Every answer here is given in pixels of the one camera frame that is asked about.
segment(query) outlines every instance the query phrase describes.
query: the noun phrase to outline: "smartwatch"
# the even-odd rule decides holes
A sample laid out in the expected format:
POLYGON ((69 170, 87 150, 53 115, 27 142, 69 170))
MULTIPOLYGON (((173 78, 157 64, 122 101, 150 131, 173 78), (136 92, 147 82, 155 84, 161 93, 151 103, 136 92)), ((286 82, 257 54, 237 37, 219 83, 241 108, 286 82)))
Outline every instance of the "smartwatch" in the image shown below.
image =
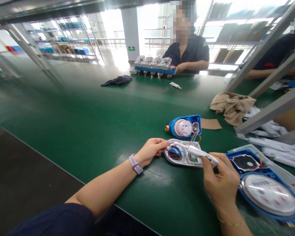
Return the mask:
POLYGON ((143 169, 141 168, 139 163, 137 163, 137 161, 135 160, 134 154, 129 156, 129 161, 130 161, 130 163, 132 165, 132 168, 135 170, 135 172, 137 172, 137 174, 141 174, 143 172, 143 169))

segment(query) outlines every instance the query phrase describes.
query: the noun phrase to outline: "ceiling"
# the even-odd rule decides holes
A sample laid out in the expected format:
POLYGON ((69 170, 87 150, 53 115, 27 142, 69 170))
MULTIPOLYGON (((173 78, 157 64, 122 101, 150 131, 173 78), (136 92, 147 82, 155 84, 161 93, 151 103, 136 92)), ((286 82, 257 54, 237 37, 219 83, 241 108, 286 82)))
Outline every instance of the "ceiling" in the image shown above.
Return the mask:
POLYGON ((0 0, 0 23, 45 20, 168 0, 0 0))

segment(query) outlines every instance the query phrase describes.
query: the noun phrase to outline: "dark shirt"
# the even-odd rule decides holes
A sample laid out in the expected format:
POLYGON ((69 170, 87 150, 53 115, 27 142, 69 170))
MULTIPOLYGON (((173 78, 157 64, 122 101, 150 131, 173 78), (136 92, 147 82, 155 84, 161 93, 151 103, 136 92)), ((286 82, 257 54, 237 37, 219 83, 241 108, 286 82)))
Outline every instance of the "dark shirt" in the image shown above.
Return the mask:
POLYGON ((255 70, 277 69, 290 55, 295 45, 295 34, 279 38, 254 66, 255 70))
MULTIPOLYGON (((169 46, 165 52, 163 58, 170 57, 172 59, 171 64, 178 66, 184 62, 197 62, 197 61, 209 61, 209 46, 206 40, 201 37, 194 35, 193 38, 188 40, 188 44, 185 52, 180 59, 179 43, 173 43, 169 46)), ((199 74, 200 71, 184 70, 182 73, 199 74)))
POLYGON ((75 236, 95 235, 95 218, 85 206, 67 203, 50 208, 24 221, 8 236, 75 236))

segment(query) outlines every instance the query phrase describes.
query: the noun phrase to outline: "worker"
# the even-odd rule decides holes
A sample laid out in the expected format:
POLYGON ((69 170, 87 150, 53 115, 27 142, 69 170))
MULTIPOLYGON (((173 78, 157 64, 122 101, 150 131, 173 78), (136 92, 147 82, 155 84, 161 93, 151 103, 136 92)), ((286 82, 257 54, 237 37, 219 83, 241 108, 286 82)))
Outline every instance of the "worker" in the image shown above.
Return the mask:
MULTIPOLYGON (((295 33, 289 33, 279 38, 258 61, 254 68, 249 71, 245 79, 255 80, 267 78, 291 55, 294 46, 295 33)), ((295 67, 290 70, 283 79, 291 79, 293 77, 295 77, 295 67)))
POLYGON ((209 67, 209 47, 206 40, 194 34, 196 19, 195 1, 182 1, 174 17, 174 43, 169 46, 163 58, 170 57, 176 66, 175 73, 199 74, 209 67))
MULTIPOLYGON (((94 221, 102 215, 134 180, 151 163, 161 156, 169 141, 151 138, 141 150, 108 172, 82 187, 64 204, 46 210, 20 224, 8 236, 16 235, 96 235, 94 221)), ((204 186, 216 207, 224 236, 252 236, 235 204, 239 175, 230 160, 222 153, 210 153, 218 161, 219 175, 213 171, 210 160, 201 157, 204 169, 204 186)))

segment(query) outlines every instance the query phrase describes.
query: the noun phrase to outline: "green workbench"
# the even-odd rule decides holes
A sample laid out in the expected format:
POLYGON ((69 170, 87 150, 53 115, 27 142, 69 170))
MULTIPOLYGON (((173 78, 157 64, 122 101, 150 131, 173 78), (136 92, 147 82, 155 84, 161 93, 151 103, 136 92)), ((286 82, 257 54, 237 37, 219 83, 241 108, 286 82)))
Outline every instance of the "green workbench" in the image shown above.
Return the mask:
MULTIPOLYGON (((174 138, 164 127, 179 116, 219 120, 222 129, 202 130, 200 145, 206 152, 247 144, 236 138, 223 115, 209 109, 229 78, 179 75, 174 82, 182 89, 176 89, 167 79, 133 75, 122 87, 101 87, 129 72, 49 61, 53 76, 47 76, 38 67, 24 66, 29 59, 18 61, 23 77, 0 80, 0 125, 84 183, 122 163, 148 138, 174 138)), ((256 81, 243 82, 236 92, 248 94, 256 86, 256 81)), ((273 101, 271 93, 261 96, 257 105, 273 101)), ((284 168, 295 175, 295 169, 284 168)), ((254 235, 295 235, 295 229, 257 214, 240 194, 237 204, 254 235)), ((116 205, 161 235, 219 235, 203 170, 175 166, 164 157, 155 158, 116 205)))

